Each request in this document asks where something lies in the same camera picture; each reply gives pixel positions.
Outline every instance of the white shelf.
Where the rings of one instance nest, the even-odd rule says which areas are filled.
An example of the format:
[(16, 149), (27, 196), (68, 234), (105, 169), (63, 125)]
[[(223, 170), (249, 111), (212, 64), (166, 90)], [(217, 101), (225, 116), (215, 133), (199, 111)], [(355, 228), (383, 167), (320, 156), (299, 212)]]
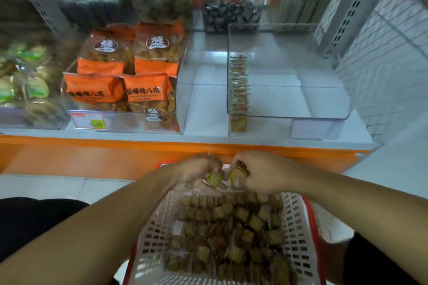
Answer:
[[(194, 61), (191, 65), (196, 66), (196, 73), (183, 135), (82, 130), (75, 129), (73, 122), (70, 122), (62, 131), (2, 129), (0, 132), (8, 135), (75, 139), (254, 144), (328, 149), (367, 150), (379, 146), (373, 143), (366, 126), (355, 110), (346, 119), (337, 140), (288, 139), (291, 119), (278, 120), (258, 117), (249, 118), (249, 129), (246, 132), (229, 134), (229, 117), (226, 110), (226, 47), (226, 35), (205, 36), (203, 32), (194, 33), (193, 39), (188, 45), (189, 58)], [(335, 86), (338, 83), (337, 77), (329, 69), (328, 62), (321, 60), (316, 71), (314, 71), (316, 67), (315, 55), (312, 59), (307, 58), (305, 62), (308, 64), (308, 69), (305, 71), (308, 81), (317, 79), (318, 83), (325, 86)], [(293, 106), (297, 111), (305, 110), (306, 102), (304, 99), (301, 102), (297, 102), (296, 98), (289, 99), (293, 99), (290, 106), (294, 104)], [(313, 105), (315, 107), (329, 106), (328, 102), (323, 102), (322, 99), (319, 99), (318, 104), (311, 104), (311, 106)]]

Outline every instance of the shopping basket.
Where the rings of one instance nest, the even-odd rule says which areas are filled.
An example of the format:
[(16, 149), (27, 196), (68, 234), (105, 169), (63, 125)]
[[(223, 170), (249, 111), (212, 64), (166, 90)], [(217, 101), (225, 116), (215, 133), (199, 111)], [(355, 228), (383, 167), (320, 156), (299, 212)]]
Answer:
[[(158, 167), (168, 164), (161, 162)], [(142, 229), (129, 260), (124, 285), (217, 285), (234, 281), (179, 276), (165, 271), (163, 256), (175, 225), (181, 192), (170, 191)], [(312, 207), (296, 193), (282, 193), (284, 252), (293, 264), (299, 285), (326, 285), (318, 258), (319, 236)]]

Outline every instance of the hand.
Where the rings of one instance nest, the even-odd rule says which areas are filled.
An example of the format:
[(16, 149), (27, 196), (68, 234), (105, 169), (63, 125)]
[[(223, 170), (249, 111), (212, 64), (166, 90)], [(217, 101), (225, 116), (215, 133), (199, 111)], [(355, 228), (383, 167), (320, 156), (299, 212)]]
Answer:
[(202, 181), (206, 173), (220, 172), (223, 163), (219, 158), (210, 155), (196, 155), (169, 165), (173, 172), (176, 191), (189, 191), (198, 188), (209, 196), (220, 196), (220, 192), (214, 190)]
[(262, 194), (281, 191), (299, 192), (305, 183), (307, 167), (291, 159), (270, 152), (245, 151), (238, 153), (233, 162), (243, 162), (249, 176), (245, 186)]

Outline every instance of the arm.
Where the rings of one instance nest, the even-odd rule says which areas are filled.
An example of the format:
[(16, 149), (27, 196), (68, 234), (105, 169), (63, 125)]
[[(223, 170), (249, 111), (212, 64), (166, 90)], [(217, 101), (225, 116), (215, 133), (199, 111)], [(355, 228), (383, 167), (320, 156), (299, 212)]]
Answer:
[(271, 153), (245, 152), (250, 190), (300, 193), (383, 251), (420, 284), (428, 284), (428, 200)]
[(165, 194), (177, 184), (202, 188), (200, 179), (221, 162), (189, 158), (161, 167), (83, 209), (0, 264), (3, 284), (106, 285), (130, 253)]

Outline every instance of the logo on bag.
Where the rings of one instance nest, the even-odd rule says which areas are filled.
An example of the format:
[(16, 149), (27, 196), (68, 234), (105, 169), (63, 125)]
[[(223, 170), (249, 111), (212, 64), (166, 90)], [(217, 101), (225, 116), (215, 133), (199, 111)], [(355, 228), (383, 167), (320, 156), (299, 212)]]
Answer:
[(146, 116), (146, 120), (148, 120), (149, 122), (161, 122), (161, 121), (163, 121), (163, 115), (161, 115), (162, 113), (160, 111), (158, 111), (157, 109), (146, 107), (144, 109), (144, 113), (148, 114)]
[(94, 44), (94, 50), (106, 53), (113, 53), (118, 47), (119, 45), (112, 39), (103, 39), (97, 44)]
[(165, 49), (169, 46), (169, 41), (163, 36), (153, 36), (146, 40), (146, 46), (149, 50)]

